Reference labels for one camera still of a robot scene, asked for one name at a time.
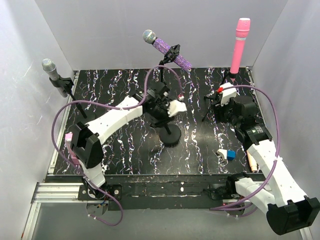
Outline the beige peach microphone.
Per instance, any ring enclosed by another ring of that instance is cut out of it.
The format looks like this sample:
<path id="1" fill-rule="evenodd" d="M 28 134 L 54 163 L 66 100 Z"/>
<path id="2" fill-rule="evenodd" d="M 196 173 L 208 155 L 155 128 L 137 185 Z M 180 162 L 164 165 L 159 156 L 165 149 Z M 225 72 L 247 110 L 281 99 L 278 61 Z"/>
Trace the beige peach microphone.
<path id="1" fill-rule="evenodd" d="M 252 173 L 257 173 L 258 172 L 258 164 L 256 160 L 253 158 L 253 156 L 249 153 L 249 151 L 246 151 L 247 159 L 248 159 L 248 164 L 251 169 Z"/>

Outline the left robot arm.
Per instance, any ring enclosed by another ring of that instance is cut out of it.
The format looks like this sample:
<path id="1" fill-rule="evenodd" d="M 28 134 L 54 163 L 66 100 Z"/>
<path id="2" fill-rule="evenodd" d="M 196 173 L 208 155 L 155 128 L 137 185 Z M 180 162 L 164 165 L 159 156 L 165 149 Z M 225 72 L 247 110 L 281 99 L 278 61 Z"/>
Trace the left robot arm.
<path id="1" fill-rule="evenodd" d="M 102 170 L 103 145 L 117 130 L 147 114 L 154 120 L 152 126 L 167 134 L 162 138 L 165 145 L 172 146 L 180 140 L 180 130 L 172 129 L 170 122 L 187 108 L 184 102 L 170 98 L 169 92 L 162 82 L 153 88 L 136 90 L 118 105 L 109 106 L 108 112 L 100 117 L 73 126 L 70 148 L 78 158 L 85 181 L 90 186 L 89 194 L 95 200 L 103 199 L 107 193 Z"/>

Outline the black round-base desk stand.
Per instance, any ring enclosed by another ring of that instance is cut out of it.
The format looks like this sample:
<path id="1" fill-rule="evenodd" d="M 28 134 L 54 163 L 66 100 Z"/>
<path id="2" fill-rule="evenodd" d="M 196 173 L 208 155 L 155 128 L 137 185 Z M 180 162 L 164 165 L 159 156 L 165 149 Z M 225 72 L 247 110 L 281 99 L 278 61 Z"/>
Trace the black round-base desk stand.
<path id="1" fill-rule="evenodd" d="M 164 144 L 165 147 L 174 147 L 180 141 L 182 133 L 180 128 L 176 124 L 171 123 L 174 120 L 174 117 L 170 117 L 164 120 L 152 122 L 150 124 L 152 128 L 159 128 L 158 135 L 160 141 Z"/>

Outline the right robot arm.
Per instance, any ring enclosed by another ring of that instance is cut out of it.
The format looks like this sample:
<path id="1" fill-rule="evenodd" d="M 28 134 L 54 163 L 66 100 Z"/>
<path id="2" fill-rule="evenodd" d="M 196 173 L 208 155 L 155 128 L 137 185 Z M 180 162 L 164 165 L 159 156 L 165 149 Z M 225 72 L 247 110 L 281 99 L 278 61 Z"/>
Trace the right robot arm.
<path id="1" fill-rule="evenodd" d="M 231 175 L 226 181 L 227 195 L 232 199 L 242 196 L 250 200 L 267 219 L 277 235 L 283 235 L 313 224 L 320 211 L 320 202 L 310 198 L 289 173 L 276 145 L 263 123 L 257 123 L 259 112 L 249 96 L 236 96 L 228 100 L 215 97 L 211 100 L 218 123 L 233 125 L 236 138 L 260 167 L 271 191 L 256 184 L 248 174 Z"/>

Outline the purple glitter microphone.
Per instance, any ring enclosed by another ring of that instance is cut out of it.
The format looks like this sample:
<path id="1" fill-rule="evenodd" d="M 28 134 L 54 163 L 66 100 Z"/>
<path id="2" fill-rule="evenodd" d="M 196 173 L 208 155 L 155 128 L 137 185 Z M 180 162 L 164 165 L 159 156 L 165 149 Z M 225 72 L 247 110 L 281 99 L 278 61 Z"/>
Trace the purple glitter microphone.
<path id="1" fill-rule="evenodd" d="M 151 44 L 156 50 L 164 55 L 164 64 L 174 62 L 185 71 L 188 71 L 192 68 L 191 63 L 180 55 L 179 44 L 169 46 L 162 39 L 158 38 L 156 34 L 150 29 L 147 29 L 143 32 L 142 38 L 146 43 Z"/>

